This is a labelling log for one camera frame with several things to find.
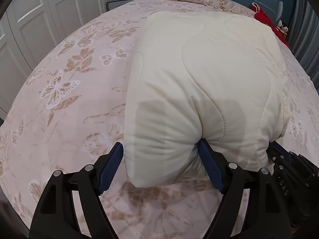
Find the small doll figurines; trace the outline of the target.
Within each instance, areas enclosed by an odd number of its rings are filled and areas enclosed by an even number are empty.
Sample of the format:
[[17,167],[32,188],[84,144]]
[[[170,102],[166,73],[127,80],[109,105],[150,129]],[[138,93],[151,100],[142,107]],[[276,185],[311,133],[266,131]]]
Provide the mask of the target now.
[[277,29],[282,34],[282,36],[286,38],[289,29],[281,20],[279,20],[277,23]]

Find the white wardrobe with red decals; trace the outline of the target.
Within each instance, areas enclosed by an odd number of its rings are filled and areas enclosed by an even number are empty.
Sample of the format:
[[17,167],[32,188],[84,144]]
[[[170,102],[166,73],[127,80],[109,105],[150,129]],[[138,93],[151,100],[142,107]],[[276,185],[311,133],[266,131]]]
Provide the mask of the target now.
[[1,119],[40,61],[107,0],[12,0],[1,18]]

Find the red plush toy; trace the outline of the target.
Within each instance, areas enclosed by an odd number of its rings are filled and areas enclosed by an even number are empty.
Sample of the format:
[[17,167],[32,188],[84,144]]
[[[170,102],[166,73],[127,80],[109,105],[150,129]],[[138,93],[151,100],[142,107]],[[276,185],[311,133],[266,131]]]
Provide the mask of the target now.
[[253,2],[250,6],[251,10],[255,12],[254,18],[261,23],[269,26],[273,33],[279,38],[279,40],[285,44],[287,47],[289,47],[288,42],[286,41],[286,38],[282,36],[282,34],[277,29],[277,24],[274,24],[270,17],[264,12],[264,10],[255,2]]

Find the cream quilted padded garment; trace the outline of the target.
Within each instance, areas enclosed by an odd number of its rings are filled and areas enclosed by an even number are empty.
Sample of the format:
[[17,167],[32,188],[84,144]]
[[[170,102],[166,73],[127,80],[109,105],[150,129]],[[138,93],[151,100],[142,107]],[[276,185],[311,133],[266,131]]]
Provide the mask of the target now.
[[124,159],[137,188],[206,180],[198,142],[240,167],[269,164],[286,132],[286,65],[272,29],[225,12],[155,12],[135,47]]

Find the grey blue curtain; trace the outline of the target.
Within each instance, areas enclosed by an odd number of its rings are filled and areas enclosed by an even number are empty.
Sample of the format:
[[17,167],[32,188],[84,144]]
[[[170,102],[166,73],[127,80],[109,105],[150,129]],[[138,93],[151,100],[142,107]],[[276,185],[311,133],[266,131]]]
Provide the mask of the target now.
[[318,89],[318,16],[308,0],[296,0],[289,27],[288,44],[292,54]]

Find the dark blue nightstand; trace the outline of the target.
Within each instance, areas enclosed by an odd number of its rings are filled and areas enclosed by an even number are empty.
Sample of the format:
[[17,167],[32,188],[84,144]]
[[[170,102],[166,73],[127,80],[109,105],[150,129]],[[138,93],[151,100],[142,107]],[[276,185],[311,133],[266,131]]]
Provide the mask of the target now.
[[115,9],[121,5],[124,5],[126,3],[132,2],[135,0],[112,0],[112,1],[108,1],[106,2],[106,10],[110,11],[112,9]]

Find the pink floral bed cover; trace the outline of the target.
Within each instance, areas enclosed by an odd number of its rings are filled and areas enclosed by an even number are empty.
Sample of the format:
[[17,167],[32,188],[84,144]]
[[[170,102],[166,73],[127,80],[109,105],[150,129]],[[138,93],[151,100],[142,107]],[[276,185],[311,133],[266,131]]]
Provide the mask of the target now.
[[[147,16],[214,10],[253,15],[229,0],[138,0],[80,27],[38,64],[1,126],[1,188],[26,226],[55,170],[78,171],[122,141],[132,50]],[[101,197],[120,238],[200,238],[220,200],[201,180],[137,189],[124,165]]]

